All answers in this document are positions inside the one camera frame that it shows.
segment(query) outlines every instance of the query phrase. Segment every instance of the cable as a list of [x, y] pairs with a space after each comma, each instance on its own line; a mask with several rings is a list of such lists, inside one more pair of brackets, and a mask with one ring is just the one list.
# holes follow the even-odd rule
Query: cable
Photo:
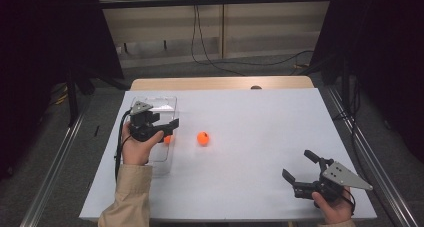
[[201, 62], [199, 62], [199, 61], [197, 61], [196, 60], [196, 58], [194, 58], [194, 54], [193, 54], [193, 42], [194, 42], [194, 35], [195, 35], [195, 33], [196, 33], [196, 22], [197, 22], [197, 24], [198, 24], [198, 26], [199, 26], [199, 32], [200, 32], [200, 39], [201, 39], [201, 41], [202, 41], [202, 46], [203, 46], [203, 52], [205, 53], [205, 56], [206, 56], [206, 59], [208, 60], [208, 62], [209, 62], [209, 64], [211, 64], [213, 67], [215, 67], [216, 69], [219, 69], [219, 70], [223, 70], [223, 71], [227, 71], [227, 72], [230, 72], [230, 73], [234, 73], [234, 74], [237, 74], [237, 75], [241, 75], [241, 76], [246, 76], [245, 74], [242, 74], [242, 73], [239, 73], [239, 72], [237, 72], [237, 71], [233, 71], [233, 70], [229, 70], [229, 69], [224, 69], [224, 68], [221, 68], [221, 67], [218, 67], [218, 66], [216, 66], [210, 59], [209, 59], [209, 56], [208, 56], [208, 54], [207, 54], [207, 52], [206, 52], [206, 48], [205, 48], [205, 43], [203, 42], [203, 33], [202, 33], [202, 29], [201, 29], [201, 25], [200, 25], [200, 15], [199, 15], [199, 7], [197, 6], [197, 5], [195, 5], [194, 6], [194, 30], [193, 30], [193, 38], [192, 38], [192, 40], [191, 40], [191, 56], [193, 57], [193, 60], [196, 62], [196, 63], [198, 63], [198, 64], [202, 64], [202, 65], [209, 65], [209, 64], [205, 64], [205, 63], [201, 63]]
[[121, 123], [119, 125], [118, 144], [116, 146], [116, 154], [115, 154], [115, 181], [118, 180], [118, 172], [119, 172], [119, 167], [121, 165], [122, 148], [124, 147], [125, 142], [131, 137], [131, 135], [128, 136], [121, 144], [122, 127], [124, 126], [125, 118], [130, 114], [130, 112], [131, 112], [131, 109], [127, 110], [124, 113], [121, 119]]
[[56, 92], [59, 92], [59, 90], [61, 90], [63, 87], [65, 87], [66, 86], [66, 84], [62, 84], [62, 85], [60, 85], [57, 89], [55, 89], [55, 90], [53, 90], [52, 92], [50, 92], [50, 94], [52, 95], [52, 94], [55, 94]]
[[[370, 181], [368, 175], [366, 174], [364, 167], [363, 167], [363, 165], [360, 161], [359, 154], [358, 154], [358, 151], [356, 149], [356, 144], [355, 144], [355, 131], [356, 131], [356, 128], [357, 128], [356, 114], [358, 113], [358, 111], [361, 107], [360, 93], [361, 93], [360, 92], [360, 83], [359, 83], [358, 79], [355, 79], [353, 98], [352, 98], [352, 101], [351, 101], [351, 106], [353, 106], [353, 111], [351, 113], [348, 113], [346, 110], [343, 110], [337, 116], [333, 117], [333, 120], [350, 118], [350, 120], [352, 122], [352, 126], [350, 128], [350, 131], [351, 131], [350, 141], [351, 141], [353, 153], [354, 153], [354, 155], [355, 155], [355, 157], [358, 161], [359, 168], [360, 168], [362, 175], [363, 175], [363, 177], [361, 176], [361, 178], [365, 179], [365, 181], [367, 181], [368, 183], [371, 183], [371, 181]], [[389, 214], [386, 207], [383, 205], [383, 201], [381, 200], [380, 196], [377, 194], [375, 188], [372, 190], [372, 192], [374, 193], [374, 196], [377, 198], [377, 201], [380, 203], [381, 207], [383, 208], [383, 211], [385, 212], [386, 216], [389, 218], [392, 225], [396, 226], [395, 221], [393, 220], [393, 218]]]
[[353, 197], [353, 195], [350, 191], [347, 191], [345, 188], [343, 188], [343, 190], [346, 191], [350, 195], [353, 202], [350, 199], [344, 197], [343, 194], [338, 193], [335, 189], [331, 188], [330, 186], [327, 186], [327, 189], [330, 190], [331, 192], [333, 192], [333, 194], [339, 196], [339, 198], [341, 198], [342, 200], [346, 201], [350, 206], [352, 206], [351, 212], [352, 212], [352, 215], [354, 215], [355, 208], [356, 208], [356, 200], [355, 200], [355, 197]]
[[65, 99], [68, 97], [68, 87], [66, 85], [64, 85], [65, 88], [63, 89], [62, 93], [60, 94], [60, 96], [53, 102], [49, 103], [48, 106], [51, 105], [59, 105], [61, 103], [63, 103], [65, 101]]
[[[213, 61], [212, 62], [209, 59], [209, 56], [208, 56], [208, 54], [206, 52], [205, 44], [204, 44], [204, 41], [203, 41], [202, 28], [201, 28], [201, 24], [200, 24], [200, 13], [199, 13], [199, 8], [198, 8], [197, 5], [194, 6], [194, 11], [195, 11], [195, 13], [194, 13], [194, 25], [193, 25], [193, 37], [192, 37], [192, 40], [191, 40], [191, 56], [192, 56], [193, 60], [196, 63], [198, 63], [198, 64], [201, 64], [201, 65], [212, 65], [215, 68], [218, 68], [220, 70], [229, 71], [229, 72], [232, 72], [232, 73], [235, 73], [235, 74], [238, 74], [238, 75], [245, 76], [244, 74], [239, 73], [239, 72], [236, 72], [236, 71], [231, 71], [231, 70], [228, 70], [228, 69], [223, 69], [223, 68], [217, 67], [215, 64], [242, 64], [242, 65], [253, 65], [253, 66], [272, 66], [272, 65], [282, 64], [282, 63], [285, 63], [285, 62], [290, 61], [292, 59], [295, 59], [296, 60], [296, 65], [297, 65], [297, 57], [299, 55], [304, 54], [304, 53], [313, 53], [314, 52], [313, 50], [301, 51], [301, 52], [293, 55], [290, 58], [287, 58], [287, 59], [284, 59], [284, 60], [281, 60], [281, 61], [277, 61], [277, 62], [274, 62], [274, 63], [267, 63], [267, 64], [248, 63], [248, 62], [239, 62], [239, 61]], [[200, 39], [201, 39], [201, 42], [202, 42], [203, 51], [205, 53], [206, 59], [208, 60], [208, 63], [199, 62], [194, 57], [193, 46], [194, 46], [194, 37], [195, 37], [195, 34], [196, 34], [196, 23], [198, 24], [198, 28], [199, 28], [199, 32], [200, 32]]]

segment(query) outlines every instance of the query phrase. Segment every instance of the wall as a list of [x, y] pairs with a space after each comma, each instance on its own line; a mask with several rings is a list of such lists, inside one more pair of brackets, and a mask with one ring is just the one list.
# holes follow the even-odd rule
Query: wall
[[[199, 6], [204, 38], [223, 58], [313, 49], [328, 2]], [[193, 7], [104, 10], [115, 43], [191, 39]]]

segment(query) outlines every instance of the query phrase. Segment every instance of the metal frame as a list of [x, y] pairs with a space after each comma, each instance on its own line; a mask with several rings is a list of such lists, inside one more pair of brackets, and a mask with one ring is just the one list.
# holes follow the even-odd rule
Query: metal frame
[[46, 177], [44, 178], [44, 181], [41, 184], [41, 187], [38, 190], [34, 200], [25, 213], [24, 219], [20, 225], [21, 227], [37, 226], [41, 215], [43, 214], [44, 208], [46, 207], [46, 204], [49, 200], [49, 197], [53, 191], [56, 180], [62, 170], [63, 164], [65, 163], [66, 157], [68, 156], [69, 150], [72, 148], [72, 144], [78, 134], [78, 130], [84, 119], [85, 112], [88, 109], [90, 98], [91, 97], [87, 97], [85, 101], [81, 101], [83, 102], [82, 111], [75, 120], [74, 125], [68, 127], [68, 131], [66, 132], [65, 138], [59, 147], [50, 169], [47, 172]]
[[114, 0], [99, 3], [72, 4], [73, 7], [93, 7], [101, 9], [144, 8], [166, 6], [223, 5], [223, 4], [261, 4], [261, 3], [293, 3], [323, 2], [330, 0]]
[[[337, 110], [342, 113], [344, 111], [343, 104], [341, 102], [341, 97], [335, 87], [329, 87], [330, 96], [334, 101], [334, 104], [337, 107]], [[344, 118], [344, 122], [346, 124], [346, 128], [352, 133], [353, 120], [351, 118]], [[400, 195], [396, 186], [387, 175], [383, 166], [380, 164], [377, 156], [374, 154], [370, 144], [365, 139], [361, 130], [358, 126], [355, 127], [354, 133], [355, 143], [358, 146], [359, 151], [370, 167], [374, 177], [377, 179], [378, 184], [384, 192], [387, 200], [389, 201], [392, 209], [396, 213], [398, 220], [401, 222], [402, 226], [419, 226], [414, 217], [412, 216], [412, 212], [409, 209], [409, 206]]]

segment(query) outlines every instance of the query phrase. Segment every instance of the sleeve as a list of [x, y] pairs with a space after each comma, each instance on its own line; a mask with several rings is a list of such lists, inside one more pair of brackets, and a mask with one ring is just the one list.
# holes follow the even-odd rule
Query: sleeve
[[355, 227], [355, 223], [353, 222], [353, 220], [348, 220], [342, 223], [338, 223], [338, 224], [332, 224], [332, 225], [318, 225], [318, 227]]
[[151, 166], [121, 165], [115, 202], [100, 215], [98, 226], [148, 227]]

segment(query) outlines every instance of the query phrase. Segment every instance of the white table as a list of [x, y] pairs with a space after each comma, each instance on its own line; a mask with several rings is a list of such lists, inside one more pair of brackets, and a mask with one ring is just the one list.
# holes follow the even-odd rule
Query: white table
[[[129, 91], [116, 117], [80, 217], [96, 220], [113, 203], [119, 120], [136, 96], [176, 96], [180, 127], [171, 172], [154, 178], [151, 218], [159, 221], [296, 221], [321, 219], [311, 200], [294, 198], [281, 177], [318, 179], [303, 152], [333, 158], [354, 171], [317, 89]], [[207, 131], [207, 147], [196, 134]], [[365, 191], [352, 189], [354, 218], [376, 218]]]

